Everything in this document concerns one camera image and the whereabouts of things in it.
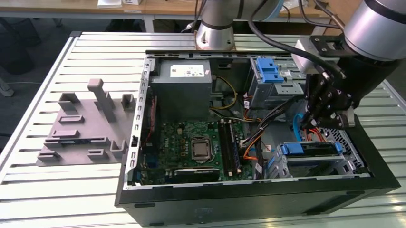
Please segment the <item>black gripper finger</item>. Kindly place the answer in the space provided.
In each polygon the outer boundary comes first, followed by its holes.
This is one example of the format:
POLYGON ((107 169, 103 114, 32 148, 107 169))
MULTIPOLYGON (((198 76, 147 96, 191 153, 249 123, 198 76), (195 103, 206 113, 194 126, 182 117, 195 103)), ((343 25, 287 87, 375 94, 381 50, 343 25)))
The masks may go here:
POLYGON ((301 124, 305 129, 311 129, 317 126, 321 114, 321 74, 306 77, 305 99, 307 103, 301 124))
POLYGON ((333 111, 333 100, 335 89, 331 87, 331 77, 327 72, 321 74, 321 114, 317 119, 317 126, 323 128, 337 128, 337 119, 333 111))

